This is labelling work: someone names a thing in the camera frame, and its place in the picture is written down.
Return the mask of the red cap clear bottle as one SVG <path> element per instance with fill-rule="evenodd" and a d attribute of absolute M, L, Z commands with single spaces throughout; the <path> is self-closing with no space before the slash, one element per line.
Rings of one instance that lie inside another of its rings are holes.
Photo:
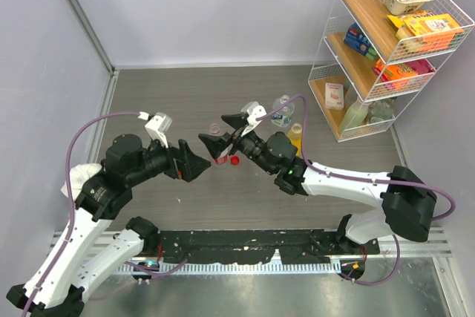
<path fill-rule="evenodd" d="M 217 123 L 212 123 L 209 126 L 209 134 L 212 136 L 221 137 L 223 132 L 221 131 L 220 126 Z M 229 158 L 230 158 L 229 150 L 227 148 L 224 149 L 222 143 L 218 143 L 217 149 L 215 150 L 215 152 L 218 152 L 218 151 L 219 151 L 218 157 L 216 157 L 215 154 L 210 154 L 212 162 L 215 167 L 224 167 L 225 165 L 229 163 Z"/>

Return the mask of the clear Pocari water bottle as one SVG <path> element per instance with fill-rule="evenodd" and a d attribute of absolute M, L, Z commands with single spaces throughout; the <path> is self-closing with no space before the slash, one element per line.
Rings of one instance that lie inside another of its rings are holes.
<path fill-rule="evenodd" d="M 271 117 L 271 124 L 275 129 L 285 129 L 289 127 L 292 122 L 292 115 L 294 114 L 295 106 L 292 102 L 288 105 L 284 105 L 288 100 L 289 96 L 283 95 L 273 102 L 273 110 L 281 107 L 281 109 L 276 111 Z"/>

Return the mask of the yellow juice bottle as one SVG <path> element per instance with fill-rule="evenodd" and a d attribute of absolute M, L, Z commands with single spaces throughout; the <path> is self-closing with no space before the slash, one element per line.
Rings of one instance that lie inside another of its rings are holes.
<path fill-rule="evenodd" d="M 293 144 L 299 151 L 301 150 L 302 135 L 303 126 L 298 122 L 292 124 L 290 130 L 287 132 L 287 137 L 291 144 Z"/>

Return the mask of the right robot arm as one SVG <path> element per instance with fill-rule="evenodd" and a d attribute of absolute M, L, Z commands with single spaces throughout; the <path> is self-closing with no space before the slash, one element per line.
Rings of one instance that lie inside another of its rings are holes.
<path fill-rule="evenodd" d="M 387 235 L 415 242 L 428 239 L 436 195 L 424 188 L 410 169 L 395 166 L 390 173 L 365 173 L 307 163 L 285 133 L 278 131 L 263 140 L 247 128 L 245 114 L 222 118 L 234 132 L 198 136 L 213 158 L 225 151 L 239 151 L 275 176 L 275 185 L 289 195 L 325 195 L 371 206 L 368 212 L 342 218 L 335 235 L 339 251 L 350 254 L 362 244 Z"/>

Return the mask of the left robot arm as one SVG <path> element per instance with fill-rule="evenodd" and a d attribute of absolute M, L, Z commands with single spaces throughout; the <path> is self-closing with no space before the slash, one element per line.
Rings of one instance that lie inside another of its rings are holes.
<path fill-rule="evenodd" d="M 71 169 L 64 188 L 73 195 L 73 217 L 37 273 L 28 282 L 11 287 L 7 300 L 23 316 L 79 316 L 112 272 L 135 255 L 150 256 L 157 251 L 158 228 L 136 217 L 113 243 L 94 258 L 86 258 L 131 201 L 133 187 L 159 174 L 191 182 L 210 165 L 185 140 L 179 140 L 176 147 L 152 140 L 144 148 L 134 134 L 116 137 L 100 164 Z"/>

